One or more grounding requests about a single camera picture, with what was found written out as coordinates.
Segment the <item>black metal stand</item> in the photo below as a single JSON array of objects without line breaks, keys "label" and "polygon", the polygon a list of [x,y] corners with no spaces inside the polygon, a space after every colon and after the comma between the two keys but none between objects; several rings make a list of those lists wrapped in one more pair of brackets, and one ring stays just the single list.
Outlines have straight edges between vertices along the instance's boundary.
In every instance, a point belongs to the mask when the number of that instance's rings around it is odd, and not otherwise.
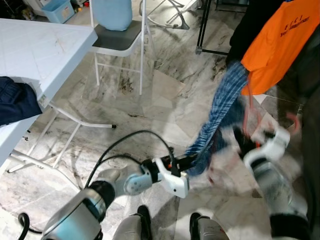
[{"label": "black metal stand", "polygon": [[[205,32],[206,32],[206,27],[207,27],[207,21],[208,21],[209,12],[210,12],[211,1],[212,0],[205,0],[204,5],[200,8],[201,10],[203,10],[203,14],[202,14],[202,19],[201,19],[201,24],[200,24],[199,37],[198,37],[198,41],[196,43],[195,54],[200,55],[202,52],[204,52],[204,53],[211,53],[211,54],[218,54],[218,55],[228,55],[228,52],[214,51],[214,50],[202,48],[202,45],[204,42],[204,37],[205,37]],[[219,0],[216,0],[215,11],[234,12],[234,13],[245,13],[245,11],[243,12],[243,11],[218,9],[218,5],[237,6],[237,7],[247,7],[248,6],[247,4],[238,4],[238,3],[224,3],[224,2],[219,3]]]}]

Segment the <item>black cable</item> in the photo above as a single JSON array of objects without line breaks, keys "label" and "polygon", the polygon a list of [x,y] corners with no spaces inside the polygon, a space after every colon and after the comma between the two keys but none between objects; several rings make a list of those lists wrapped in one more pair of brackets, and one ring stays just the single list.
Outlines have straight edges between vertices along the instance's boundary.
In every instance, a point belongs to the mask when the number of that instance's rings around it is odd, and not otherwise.
[{"label": "black cable", "polygon": [[20,213],[18,215],[18,220],[19,220],[19,223],[23,227],[22,232],[21,232],[20,237],[19,237],[18,240],[24,240],[25,237],[27,236],[28,231],[30,231],[30,232],[32,232],[34,234],[42,234],[41,231],[37,231],[37,230],[34,230],[34,229],[30,228],[30,219],[29,219],[28,214],[26,214],[25,212]]},{"label": "black cable", "polygon": [[117,146],[118,144],[120,144],[121,142],[123,142],[124,140],[134,136],[134,135],[137,135],[137,134],[143,134],[143,133],[148,133],[148,134],[151,134],[151,135],[154,135],[156,136],[158,139],[160,139],[160,141],[165,145],[165,147],[167,148],[168,150],[168,153],[169,153],[169,157],[170,157],[170,160],[172,162],[172,165],[174,166],[175,165],[175,158],[174,158],[174,155],[170,149],[170,147],[168,146],[168,144],[163,140],[162,137],[160,137],[158,134],[154,133],[153,131],[150,131],[150,130],[140,130],[140,131],[135,131],[133,133],[130,133],[129,135],[127,136],[124,136],[123,138],[119,139],[118,141],[116,141],[115,143],[113,143],[110,147],[108,147],[107,150],[104,151],[104,153],[100,156],[98,162],[95,164],[92,172],[90,173],[89,177],[88,177],[88,180],[86,181],[86,184],[85,184],[85,188],[87,188],[89,186],[89,183],[91,181],[91,179],[93,178],[97,168],[99,167],[99,165],[101,164],[101,161],[103,161],[103,158],[106,156],[106,154],[108,152],[110,152],[115,146]]}]

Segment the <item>marble floor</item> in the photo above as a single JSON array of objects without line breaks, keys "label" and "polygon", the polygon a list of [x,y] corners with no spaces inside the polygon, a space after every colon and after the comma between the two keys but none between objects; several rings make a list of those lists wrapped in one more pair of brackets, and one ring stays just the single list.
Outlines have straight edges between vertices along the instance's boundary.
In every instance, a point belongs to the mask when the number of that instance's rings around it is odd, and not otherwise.
[{"label": "marble floor", "polygon": [[[148,1],[150,11],[157,0]],[[139,1],[133,0],[134,19],[139,18]],[[174,13],[164,5],[152,16],[163,21]],[[202,11],[184,14],[189,30],[162,29],[151,25],[157,57],[145,47],[145,74],[142,96],[139,96],[139,75],[99,67],[100,86],[96,85],[93,54],[88,53],[69,76],[54,97],[56,104],[66,111],[91,123],[117,124],[116,129],[81,127],[63,155],[58,168],[80,187],[83,187],[95,162],[102,152],[119,138],[137,130],[149,129],[161,135],[174,153],[181,155],[193,143],[201,125],[208,118],[213,95],[226,70],[225,57],[210,53],[195,54]],[[228,51],[229,39],[241,13],[214,12],[207,22],[204,46],[208,49]],[[90,25],[87,8],[73,16],[68,24]],[[119,67],[139,67],[139,52],[120,58],[99,55],[99,61]],[[299,113],[302,105],[279,87],[254,96],[254,106],[265,121],[274,121],[284,127],[291,122],[285,111]],[[26,153],[44,129],[52,114],[47,109],[26,133],[28,141],[21,139],[16,149]],[[76,124],[59,115],[32,156],[53,163]],[[250,117],[248,130],[255,132],[257,120]],[[231,240],[271,239],[268,215],[255,180],[237,155],[237,145],[231,132],[224,136],[230,147],[212,156],[214,173],[190,180],[187,198],[179,199],[155,184],[138,196],[117,198],[101,223],[105,240],[112,239],[123,218],[134,213],[141,204],[151,212],[152,232],[155,240],[188,240],[189,216],[198,211],[217,219]],[[294,146],[299,145],[299,135]],[[300,152],[291,147],[283,161],[290,169],[290,179],[300,174]],[[160,141],[147,135],[137,135],[116,147],[110,154],[127,153],[139,160],[167,155]],[[130,162],[116,159],[105,164],[106,168],[122,168]],[[61,179],[45,169],[29,166],[14,173],[0,168],[0,239],[17,239],[21,227],[16,217],[21,212],[30,215],[31,225],[43,229],[48,219],[67,203],[75,192]],[[29,240],[39,239],[30,233]]]}]

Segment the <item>dark blue fabric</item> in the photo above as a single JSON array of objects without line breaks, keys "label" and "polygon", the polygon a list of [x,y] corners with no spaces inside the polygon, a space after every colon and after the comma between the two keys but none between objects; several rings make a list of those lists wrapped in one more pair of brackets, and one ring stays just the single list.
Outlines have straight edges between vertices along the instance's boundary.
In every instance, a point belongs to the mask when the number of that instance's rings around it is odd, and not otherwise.
[{"label": "dark blue fabric", "polygon": [[0,76],[0,126],[41,114],[34,90],[26,83],[16,83]]},{"label": "dark blue fabric", "polygon": [[239,61],[228,65],[214,95],[209,119],[201,127],[194,144],[185,152],[186,155],[198,154],[193,162],[194,167],[186,171],[190,176],[203,173],[210,163],[212,153],[226,147],[227,144],[217,129],[243,121],[245,109],[241,101],[236,99],[247,84],[247,77],[248,71]]}]

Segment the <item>gray chair seat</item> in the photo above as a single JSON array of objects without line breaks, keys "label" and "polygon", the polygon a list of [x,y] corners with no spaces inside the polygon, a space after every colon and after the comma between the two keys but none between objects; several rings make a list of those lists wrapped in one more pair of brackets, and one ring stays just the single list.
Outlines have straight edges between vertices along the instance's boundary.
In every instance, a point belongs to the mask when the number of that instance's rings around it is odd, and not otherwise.
[{"label": "gray chair seat", "polygon": [[125,31],[111,31],[101,25],[97,25],[94,30],[98,36],[94,47],[125,51],[134,43],[141,32],[141,21],[133,20]]}]

